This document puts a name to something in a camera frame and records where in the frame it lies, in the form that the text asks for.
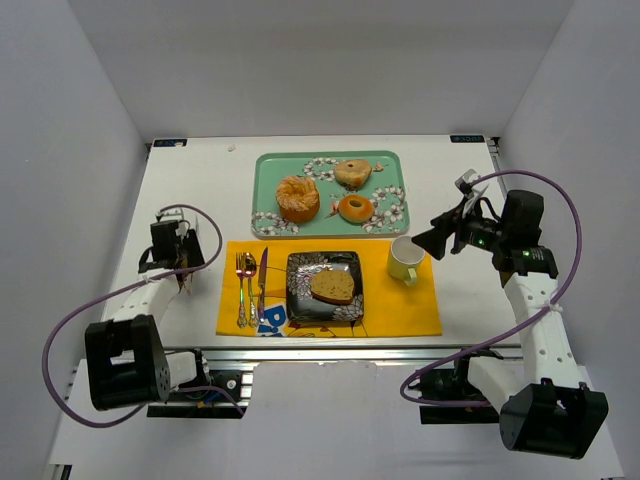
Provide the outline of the brown bread slice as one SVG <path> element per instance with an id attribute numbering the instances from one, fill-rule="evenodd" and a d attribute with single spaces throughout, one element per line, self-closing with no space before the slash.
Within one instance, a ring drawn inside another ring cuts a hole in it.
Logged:
<path id="1" fill-rule="evenodd" d="M 331 304 L 349 304 L 355 292 L 355 281 L 348 271 L 322 270 L 310 281 L 314 298 Z"/>

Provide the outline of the metal serving tongs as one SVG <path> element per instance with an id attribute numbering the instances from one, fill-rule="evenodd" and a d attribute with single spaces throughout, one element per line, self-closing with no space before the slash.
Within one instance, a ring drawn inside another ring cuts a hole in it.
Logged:
<path id="1" fill-rule="evenodd" d="M 190 267 L 189 256 L 186 251 L 180 253 L 176 266 L 179 270 L 185 270 Z M 179 285 L 179 291 L 185 292 L 187 295 L 190 295 L 192 293 L 193 287 L 193 274 L 180 273 L 176 275 L 176 279 Z"/>

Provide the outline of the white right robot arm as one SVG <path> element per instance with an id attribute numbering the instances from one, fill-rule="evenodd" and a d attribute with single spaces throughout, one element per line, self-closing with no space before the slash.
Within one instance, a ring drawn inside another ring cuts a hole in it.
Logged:
<path id="1" fill-rule="evenodd" d="M 576 364 L 562 313 L 553 253 L 539 243 L 542 196 L 511 190 L 499 218 L 486 218 L 478 200 L 466 197 L 412 237 L 434 259 L 466 246 L 488 251 L 514 313 L 524 375 L 516 376 L 488 343 L 406 383 L 419 403 L 440 408 L 492 408 L 503 445 L 511 451 L 578 460 L 585 456 L 609 412 L 604 393 L 592 390 Z"/>

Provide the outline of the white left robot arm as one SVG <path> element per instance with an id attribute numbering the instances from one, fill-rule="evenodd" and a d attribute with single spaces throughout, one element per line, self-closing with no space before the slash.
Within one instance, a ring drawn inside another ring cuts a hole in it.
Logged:
<path id="1" fill-rule="evenodd" d="M 187 220 L 169 219 L 153 223 L 150 231 L 152 245 L 138 265 L 143 284 L 111 319 L 85 330 L 90 395 L 98 410 L 163 402 L 181 387 L 210 383 L 202 353 L 167 353 L 157 328 L 186 287 L 187 276 L 179 271 L 204 264 L 196 230 Z"/>

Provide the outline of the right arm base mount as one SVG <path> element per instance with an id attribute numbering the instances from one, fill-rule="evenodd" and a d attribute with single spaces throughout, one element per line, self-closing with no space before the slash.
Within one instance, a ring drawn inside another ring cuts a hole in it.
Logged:
<path id="1" fill-rule="evenodd" d="M 484 396 L 467 381 L 459 380 L 454 369 L 436 369 L 423 374 L 417 386 L 422 397 L 436 401 L 484 401 Z M 420 406 L 422 425 L 497 424 L 498 413 L 491 406 L 459 408 L 451 406 Z"/>

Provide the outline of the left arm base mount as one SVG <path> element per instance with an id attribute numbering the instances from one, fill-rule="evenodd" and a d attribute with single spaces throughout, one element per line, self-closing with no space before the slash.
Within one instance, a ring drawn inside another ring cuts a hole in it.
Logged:
<path id="1" fill-rule="evenodd" d="M 240 419 L 246 411 L 253 385 L 255 363 L 211 362 L 209 384 L 225 392 L 198 390 L 172 393 L 166 403 L 152 403 L 146 416 L 157 419 Z"/>

